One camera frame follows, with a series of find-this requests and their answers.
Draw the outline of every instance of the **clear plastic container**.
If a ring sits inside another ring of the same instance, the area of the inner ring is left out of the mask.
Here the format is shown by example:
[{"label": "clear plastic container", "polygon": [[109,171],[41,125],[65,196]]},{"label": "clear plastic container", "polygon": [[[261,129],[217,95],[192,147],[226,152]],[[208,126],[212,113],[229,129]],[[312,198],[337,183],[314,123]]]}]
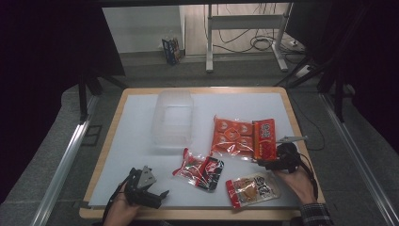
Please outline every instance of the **clear plastic container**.
[{"label": "clear plastic container", "polygon": [[193,99],[188,90],[159,93],[152,120],[152,137],[163,148],[185,148],[191,143]]}]

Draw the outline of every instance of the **plaid sleeve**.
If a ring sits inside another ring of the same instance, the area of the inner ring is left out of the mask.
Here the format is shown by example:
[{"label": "plaid sleeve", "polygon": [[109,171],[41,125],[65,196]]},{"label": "plaid sleeve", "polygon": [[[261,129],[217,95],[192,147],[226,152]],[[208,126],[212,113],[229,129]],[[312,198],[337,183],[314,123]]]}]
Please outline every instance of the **plaid sleeve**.
[{"label": "plaid sleeve", "polygon": [[302,205],[300,213],[305,226],[334,225],[327,206],[323,203]]}]

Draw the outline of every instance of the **person's hand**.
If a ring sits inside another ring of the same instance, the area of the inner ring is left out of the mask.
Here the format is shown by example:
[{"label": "person's hand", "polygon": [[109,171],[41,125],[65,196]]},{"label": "person's hand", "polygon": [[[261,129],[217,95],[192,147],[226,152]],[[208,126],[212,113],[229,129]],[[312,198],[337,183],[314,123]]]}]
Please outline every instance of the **person's hand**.
[{"label": "person's hand", "polygon": [[317,203],[313,193],[313,186],[307,172],[298,167],[295,172],[285,173],[283,171],[273,171],[278,175],[297,195],[302,204]]},{"label": "person's hand", "polygon": [[126,226],[129,225],[137,215],[140,205],[130,205],[127,202],[126,195],[119,193],[109,208],[104,226]]}]

